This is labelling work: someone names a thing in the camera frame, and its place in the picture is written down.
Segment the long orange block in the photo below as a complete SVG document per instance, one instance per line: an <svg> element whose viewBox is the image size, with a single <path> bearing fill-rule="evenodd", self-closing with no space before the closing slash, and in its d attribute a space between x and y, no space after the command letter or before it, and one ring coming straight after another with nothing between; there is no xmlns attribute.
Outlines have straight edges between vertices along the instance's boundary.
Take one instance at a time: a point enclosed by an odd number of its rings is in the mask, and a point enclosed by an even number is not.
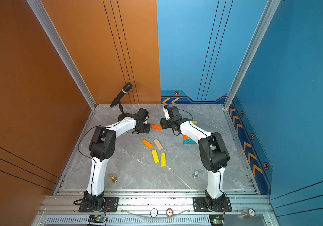
<svg viewBox="0 0 323 226"><path fill-rule="evenodd" d="M160 125L151 125L151 128L152 129L155 129L155 130L163 130L163 128L162 128L162 126L160 126Z"/></svg>

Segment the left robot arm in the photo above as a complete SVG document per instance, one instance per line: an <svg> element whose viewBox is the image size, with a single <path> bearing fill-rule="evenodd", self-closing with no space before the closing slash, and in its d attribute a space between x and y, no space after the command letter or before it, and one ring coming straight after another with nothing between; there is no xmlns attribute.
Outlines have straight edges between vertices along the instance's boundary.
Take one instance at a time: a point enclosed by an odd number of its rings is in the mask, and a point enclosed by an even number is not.
<svg viewBox="0 0 323 226"><path fill-rule="evenodd" d="M136 133L149 133L151 125L147 122L149 112L128 115L122 120L104 126L97 126L89 144L91 155L91 175L83 202L96 209L104 206L104 180L107 164L115 152L116 139L130 131Z"/></svg>

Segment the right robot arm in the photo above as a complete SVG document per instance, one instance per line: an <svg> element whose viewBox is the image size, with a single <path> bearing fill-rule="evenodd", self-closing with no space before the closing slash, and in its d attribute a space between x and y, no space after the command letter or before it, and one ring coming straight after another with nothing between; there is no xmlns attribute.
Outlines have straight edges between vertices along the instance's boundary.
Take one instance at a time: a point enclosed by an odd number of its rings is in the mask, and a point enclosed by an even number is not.
<svg viewBox="0 0 323 226"><path fill-rule="evenodd" d="M222 135L218 132L207 132L186 118L179 121L162 118L160 125L163 129L171 128L186 135L198 144L202 164L208 171L205 198L207 206L210 209L216 209L223 204L226 197L223 190L223 177L230 155Z"/></svg>

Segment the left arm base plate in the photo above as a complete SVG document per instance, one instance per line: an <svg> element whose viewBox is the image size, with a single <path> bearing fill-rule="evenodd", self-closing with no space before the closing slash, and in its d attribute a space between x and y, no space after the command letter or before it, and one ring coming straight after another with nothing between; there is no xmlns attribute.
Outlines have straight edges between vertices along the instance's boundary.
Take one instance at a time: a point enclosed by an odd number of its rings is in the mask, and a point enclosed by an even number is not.
<svg viewBox="0 0 323 226"><path fill-rule="evenodd" d="M102 197L99 199L95 198L83 198L79 207L79 212L106 212L115 213L117 212L119 204L118 197Z"/></svg>

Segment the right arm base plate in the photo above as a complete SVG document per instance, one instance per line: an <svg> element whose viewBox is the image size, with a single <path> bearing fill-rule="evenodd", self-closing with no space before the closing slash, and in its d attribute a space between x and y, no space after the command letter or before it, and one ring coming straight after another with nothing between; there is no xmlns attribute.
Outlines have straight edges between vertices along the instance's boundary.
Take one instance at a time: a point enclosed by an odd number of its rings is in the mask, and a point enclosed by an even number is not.
<svg viewBox="0 0 323 226"><path fill-rule="evenodd" d="M208 197L193 197L195 212L232 212L232 204L228 196L222 195L217 199Z"/></svg>

